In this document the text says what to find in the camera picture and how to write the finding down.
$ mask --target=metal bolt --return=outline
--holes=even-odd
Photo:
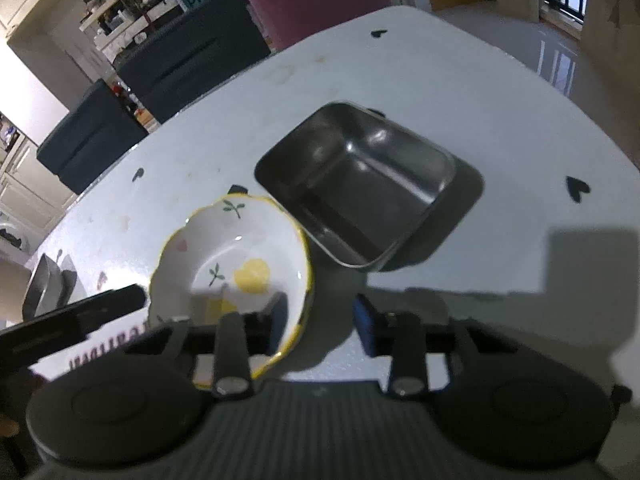
[[[396,317],[396,314],[394,314],[393,312],[389,312],[385,317],[389,328],[395,328],[398,326],[398,318]]]
[[[248,387],[249,381],[242,377],[223,377],[216,383],[216,391],[224,396],[241,394]]]
[[[415,377],[400,377],[392,384],[391,389],[401,397],[415,395],[424,389],[424,383]]]

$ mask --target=stainless steel container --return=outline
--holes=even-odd
[[[43,254],[31,276],[24,297],[22,306],[24,320],[30,320],[36,315],[41,316],[55,310],[60,303],[64,286],[65,283],[58,264]]]
[[[256,180],[336,262],[379,269],[456,173],[443,148],[349,103],[329,103],[269,150]]]

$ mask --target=tiled floor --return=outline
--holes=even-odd
[[[495,2],[454,7],[435,14],[501,48],[549,81],[640,168],[640,96],[623,89],[580,51],[577,41],[545,23],[503,16]]]

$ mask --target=wall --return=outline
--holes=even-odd
[[[113,75],[113,67],[95,47],[91,30],[84,33],[78,29],[85,7],[83,0],[59,0],[43,18],[42,28],[92,82],[108,79]]]
[[[15,52],[0,41],[0,111],[40,145],[67,108],[46,88]]]
[[[41,30],[14,38],[9,46],[24,65],[69,110],[91,86],[91,80],[73,58]]]

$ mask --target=ceramic bowl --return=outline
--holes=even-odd
[[[227,312],[259,311],[284,292],[284,336],[274,356],[251,357],[257,377],[297,342],[312,282],[305,235],[295,221],[269,198],[228,194],[197,210],[165,244],[149,286],[149,325],[177,316],[215,324]],[[206,382],[199,370],[194,380]]]

